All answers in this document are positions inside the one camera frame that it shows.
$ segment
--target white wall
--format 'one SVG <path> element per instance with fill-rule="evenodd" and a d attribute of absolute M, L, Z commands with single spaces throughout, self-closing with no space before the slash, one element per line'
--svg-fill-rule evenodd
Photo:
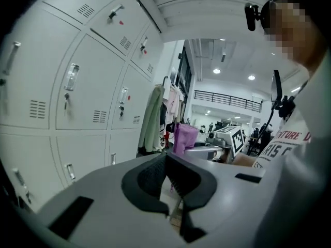
<path fill-rule="evenodd" d="M 223 82 L 221 80 L 204 79 L 201 82 L 196 82 L 195 90 L 214 92 L 218 94 L 244 98 L 255 102 L 258 101 L 258 99 L 270 100 L 270 96 L 264 92 L 250 89 L 241 84 Z"/>
<path fill-rule="evenodd" d="M 184 40 L 171 41 L 164 44 L 163 51 L 160 56 L 160 61 L 156 68 L 153 84 L 162 84 L 165 76 L 170 76 L 171 70 L 174 67 L 178 71 L 180 59 L 179 53 L 182 53 Z"/>

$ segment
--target vent grille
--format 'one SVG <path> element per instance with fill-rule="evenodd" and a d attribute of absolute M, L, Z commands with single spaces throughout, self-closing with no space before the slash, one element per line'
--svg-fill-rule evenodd
<path fill-rule="evenodd" d="M 105 123 L 106 121 L 106 111 L 94 110 L 93 122 L 94 123 Z"/>
<path fill-rule="evenodd" d="M 140 122 L 140 116 L 134 116 L 133 117 L 133 124 L 139 124 Z"/>
<path fill-rule="evenodd" d="M 128 50 L 130 48 L 131 42 L 126 38 L 123 37 L 123 39 L 121 40 L 120 44 L 126 49 Z"/>
<path fill-rule="evenodd" d="M 153 73 L 154 67 L 153 67 L 151 64 L 148 64 L 148 68 L 147 68 L 147 70 L 148 70 L 150 73 Z"/>
<path fill-rule="evenodd" d="M 44 119 L 46 114 L 46 102 L 30 100 L 30 118 Z"/>
<path fill-rule="evenodd" d="M 87 4 L 81 6 L 77 12 L 79 14 L 82 14 L 83 16 L 85 16 L 86 18 L 89 18 L 93 13 L 94 13 L 94 9 L 91 8 L 90 6 L 88 6 Z"/>

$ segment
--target black railing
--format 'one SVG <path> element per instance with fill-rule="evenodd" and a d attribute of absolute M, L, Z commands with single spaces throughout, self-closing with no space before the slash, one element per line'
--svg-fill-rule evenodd
<path fill-rule="evenodd" d="M 261 113 L 261 104 L 244 98 L 195 90 L 194 99 L 242 107 Z"/>

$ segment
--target ceiling light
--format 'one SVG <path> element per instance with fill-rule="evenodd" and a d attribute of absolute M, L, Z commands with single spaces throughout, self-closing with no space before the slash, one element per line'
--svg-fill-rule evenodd
<path fill-rule="evenodd" d="M 298 88 L 292 90 L 291 93 L 293 93 L 293 92 L 295 92 L 295 91 L 298 91 L 298 90 L 300 90 L 300 89 L 301 89 L 301 87 L 298 87 Z"/>

